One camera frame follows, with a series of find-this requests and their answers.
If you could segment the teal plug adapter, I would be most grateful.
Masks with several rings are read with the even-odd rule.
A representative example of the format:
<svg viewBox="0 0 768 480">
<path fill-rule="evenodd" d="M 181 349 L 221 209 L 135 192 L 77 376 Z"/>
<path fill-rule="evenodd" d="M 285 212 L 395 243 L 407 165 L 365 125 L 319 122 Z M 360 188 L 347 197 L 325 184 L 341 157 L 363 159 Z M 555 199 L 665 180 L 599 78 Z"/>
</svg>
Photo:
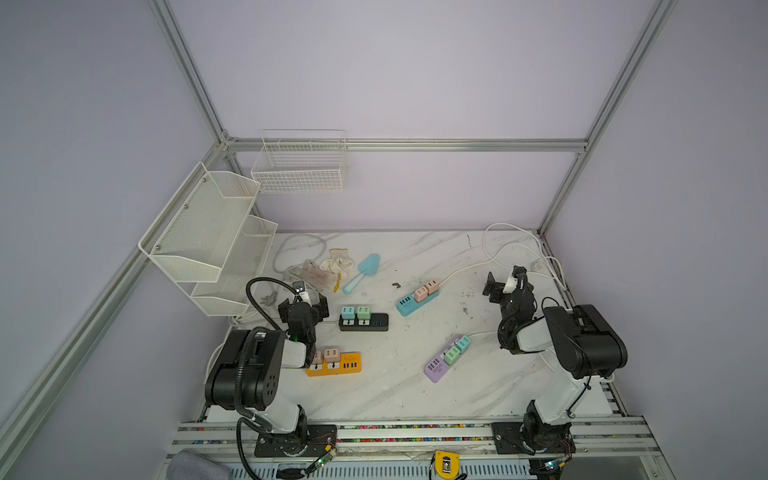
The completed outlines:
<svg viewBox="0 0 768 480">
<path fill-rule="evenodd" d="M 469 336 L 467 336 L 467 335 L 464 335 L 464 336 L 460 337 L 460 338 L 459 338 L 459 339 L 456 341 L 456 343 L 455 343 L 455 346 L 456 346 L 456 348 L 457 348 L 457 349 L 458 349 L 458 350 L 459 350 L 461 353 L 464 353 L 464 352 L 466 352 L 466 351 L 468 350 L 468 348 L 470 347 L 470 345 L 471 345 L 471 339 L 470 339 L 470 337 L 469 337 Z"/>
</svg>

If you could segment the green plug adapter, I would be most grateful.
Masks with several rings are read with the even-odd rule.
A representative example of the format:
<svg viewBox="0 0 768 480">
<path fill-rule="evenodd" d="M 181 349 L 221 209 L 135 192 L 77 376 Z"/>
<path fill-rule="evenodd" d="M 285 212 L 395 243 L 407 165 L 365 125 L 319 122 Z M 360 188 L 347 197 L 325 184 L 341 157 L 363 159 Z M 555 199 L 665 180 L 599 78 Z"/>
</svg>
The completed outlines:
<svg viewBox="0 0 768 480">
<path fill-rule="evenodd" d="M 452 366 L 461 357 L 461 355 L 461 349 L 458 346 L 452 346 L 443 352 L 443 361 L 446 365 Z"/>
</svg>

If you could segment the purple power strip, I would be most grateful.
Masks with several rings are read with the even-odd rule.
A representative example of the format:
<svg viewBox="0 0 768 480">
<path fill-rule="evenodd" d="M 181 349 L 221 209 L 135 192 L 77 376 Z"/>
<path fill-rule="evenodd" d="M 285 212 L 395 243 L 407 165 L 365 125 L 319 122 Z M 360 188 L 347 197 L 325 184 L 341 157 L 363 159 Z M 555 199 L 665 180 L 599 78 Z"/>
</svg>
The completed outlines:
<svg viewBox="0 0 768 480">
<path fill-rule="evenodd" d="M 443 352 L 452 346 L 455 346 L 456 341 L 464 335 L 458 335 L 452 338 L 444 348 L 424 367 L 424 375 L 432 382 L 438 383 L 447 372 L 458 362 L 458 360 L 467 352 L 462 353 L 461 357 L 452 366 L 446 365 L 443 361 Z"/>
</svg>

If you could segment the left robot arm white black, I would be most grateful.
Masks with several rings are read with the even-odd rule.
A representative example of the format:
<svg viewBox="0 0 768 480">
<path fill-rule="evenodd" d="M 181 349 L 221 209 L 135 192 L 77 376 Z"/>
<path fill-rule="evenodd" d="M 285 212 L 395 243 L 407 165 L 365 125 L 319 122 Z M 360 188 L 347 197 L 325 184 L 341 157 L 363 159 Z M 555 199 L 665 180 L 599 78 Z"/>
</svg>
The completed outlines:
<svg viewBox="0 0 768 480">
<path fill-rule="evenodd" d="M 278 305 L 278 319 L 256 301 L 253 287 L 260 283 L 291 294 Z M 329 317 L 327 298 L 309 294 L 302 281 L 288 284 L 264 276 L 249 280 L 245 293 L 268 325 L 227 335 L 204 383 L 205 404 L 236 412 L 244 425 L 261 434 L 304 440 L 306 413 L 282 394 L 279 382 L 284 369 L 306 369 L 315 358 L 316 326 Z"/>
</svg>

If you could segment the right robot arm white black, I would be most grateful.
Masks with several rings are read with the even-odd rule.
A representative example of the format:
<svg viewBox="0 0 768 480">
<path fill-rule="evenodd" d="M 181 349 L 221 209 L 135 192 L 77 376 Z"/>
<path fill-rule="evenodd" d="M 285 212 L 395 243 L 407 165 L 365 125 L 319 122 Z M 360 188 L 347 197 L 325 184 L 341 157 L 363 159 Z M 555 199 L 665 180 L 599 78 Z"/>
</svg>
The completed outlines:
<svg viewBox="0 0 768 480">
<path fill-rule="evenodd" d="M 528 454 L 570 447 L 577 407 L 628 361 L 623 340 L 592 304 L 565 307 L 552 297 L 537 300 L 522 266 L 505 282 L 489 274 L 483 295 L 499 306 L 499 347 L 512 355 L 536 354 L 552 371 L 548 385 L 526 407 L 518 432 L 507 437 Z"/>
</svg>

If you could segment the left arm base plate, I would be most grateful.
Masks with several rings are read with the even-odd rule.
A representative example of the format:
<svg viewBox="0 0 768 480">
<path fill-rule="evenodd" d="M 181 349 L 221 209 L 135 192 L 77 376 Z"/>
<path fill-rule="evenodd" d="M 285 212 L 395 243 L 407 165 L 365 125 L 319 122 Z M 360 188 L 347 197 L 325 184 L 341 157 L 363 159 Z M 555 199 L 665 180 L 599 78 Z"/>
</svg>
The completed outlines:
<svg viewBox="0 0 768 480">
<path fill-rule="evenodd" d="M 319 457 L 336 444 L 337 433 L 335 425 L 299 425 L 292 433 L 259 436 L 253 454 L 256 458 Z"/>
</svg>

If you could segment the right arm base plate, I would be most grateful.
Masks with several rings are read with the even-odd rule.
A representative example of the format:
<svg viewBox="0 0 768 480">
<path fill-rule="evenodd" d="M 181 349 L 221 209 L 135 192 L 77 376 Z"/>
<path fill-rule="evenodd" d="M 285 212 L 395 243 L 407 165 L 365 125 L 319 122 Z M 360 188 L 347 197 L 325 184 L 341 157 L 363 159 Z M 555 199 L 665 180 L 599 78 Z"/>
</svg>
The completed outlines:
<svg viewBox="0 0 768 480">
<path fill-rule="evenodd" d="M 570 423 L 562 425 L 494 422 L 492 438 L 498 454 L 573 454 L 576 450 Z"/>
</svg>

